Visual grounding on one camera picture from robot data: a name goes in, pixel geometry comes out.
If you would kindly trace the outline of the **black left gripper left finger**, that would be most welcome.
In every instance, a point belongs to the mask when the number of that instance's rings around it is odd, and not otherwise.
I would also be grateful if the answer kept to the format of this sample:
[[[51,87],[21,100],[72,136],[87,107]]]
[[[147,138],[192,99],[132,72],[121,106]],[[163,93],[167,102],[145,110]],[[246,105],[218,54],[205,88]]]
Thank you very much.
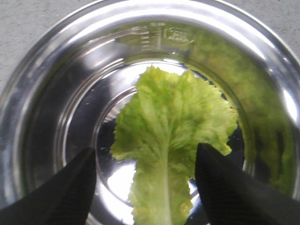
[[[2,225],[84,225],[97,181],[96,153],[83,149],[24,198],[1,209]]]

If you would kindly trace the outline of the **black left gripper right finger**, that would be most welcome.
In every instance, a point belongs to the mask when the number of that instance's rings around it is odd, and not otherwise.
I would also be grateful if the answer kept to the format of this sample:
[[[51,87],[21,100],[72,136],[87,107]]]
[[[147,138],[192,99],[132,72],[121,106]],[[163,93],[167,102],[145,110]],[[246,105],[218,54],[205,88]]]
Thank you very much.
[[[260,182],[207,143],[197,146],[195,181],[212,225],[298,225],[300,203]]]

